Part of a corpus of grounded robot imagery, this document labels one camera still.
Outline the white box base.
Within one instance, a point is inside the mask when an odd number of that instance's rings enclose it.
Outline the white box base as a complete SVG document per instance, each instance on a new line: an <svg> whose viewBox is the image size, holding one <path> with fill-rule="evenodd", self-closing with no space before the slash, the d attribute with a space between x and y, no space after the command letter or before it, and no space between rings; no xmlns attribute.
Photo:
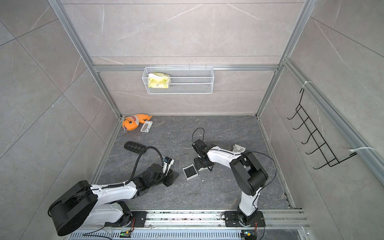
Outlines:
<svg viewBox="0 0 384 240"><path fill-rule="evenodd" d="M193 179L199 175L194 164L191 164L187 167L184 167L183 172L185 173L187 181L189 181L189 180L191 180L191 179Z"/></svg>

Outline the white gift box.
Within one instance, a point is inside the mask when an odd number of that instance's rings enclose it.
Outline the white gift box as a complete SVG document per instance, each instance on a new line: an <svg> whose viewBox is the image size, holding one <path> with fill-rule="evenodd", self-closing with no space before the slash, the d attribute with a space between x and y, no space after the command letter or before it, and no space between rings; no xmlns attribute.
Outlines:
<svg viewBox="0 0 384 240"><path fill-rule="evenodd" d="M237 144L233 145L233 151L237 153L244 153L246 151L245 147L239 146Z"/></svg>

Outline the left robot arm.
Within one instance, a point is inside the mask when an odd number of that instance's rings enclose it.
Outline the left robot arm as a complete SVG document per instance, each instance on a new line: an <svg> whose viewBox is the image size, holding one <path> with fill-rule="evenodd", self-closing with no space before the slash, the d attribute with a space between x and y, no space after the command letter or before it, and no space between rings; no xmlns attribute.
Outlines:
<svg viewBox="0 0 384 240"><path fill-rule="evenodd" d="M48 209L58 236L66 236L82 226L106 224L123 227L133 215L128 200L143 196L150 187L171 186L179 174L168 167L152 164L130 182L91 185L80 181L60 196Z"/></svg>

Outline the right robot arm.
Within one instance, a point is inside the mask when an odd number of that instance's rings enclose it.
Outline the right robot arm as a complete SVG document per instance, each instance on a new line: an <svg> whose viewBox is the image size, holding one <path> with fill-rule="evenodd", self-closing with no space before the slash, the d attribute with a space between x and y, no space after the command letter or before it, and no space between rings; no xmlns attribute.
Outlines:
<svg viewBox="0 0 384 240"><path fill-rule="evenodd" d="M218 146L209 147L198 139L192 144L198 154L194 159L198 171L213 170L215 164L232 170L236 183L242 190L241 202L238 206L237 219L243 226L249 226L258 214L258 199L269 176L261 163L250 151L231 152Z"/></svg>

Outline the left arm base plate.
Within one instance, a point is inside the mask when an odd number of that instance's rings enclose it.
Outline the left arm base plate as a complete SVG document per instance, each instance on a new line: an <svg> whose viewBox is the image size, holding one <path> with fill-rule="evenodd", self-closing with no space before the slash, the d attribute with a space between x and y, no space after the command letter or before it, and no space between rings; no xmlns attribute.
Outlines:
<svg viewBox="0 0 384 240"><path fill-rule="evenodd" d="M105 227L113 228L122 228L122 227L131 227L134 225L134 228L142 228L145 226L146 218L148 212L146 211L133 211L130 214L123 214L123 216L117 220L115 223L106 222Z"/></svg>

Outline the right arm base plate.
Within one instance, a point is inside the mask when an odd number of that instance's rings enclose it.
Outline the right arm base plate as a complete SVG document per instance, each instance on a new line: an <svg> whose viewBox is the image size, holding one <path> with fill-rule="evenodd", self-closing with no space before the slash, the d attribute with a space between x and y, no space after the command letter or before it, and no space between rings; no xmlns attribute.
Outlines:
<svg viewBox="0 0 384 240"><path fill-rule="evenodd" d="M250 216L244 215L241 211L225 211L221 216L226 227L265 227L265 218L261 211L256 210Z"/></svg>

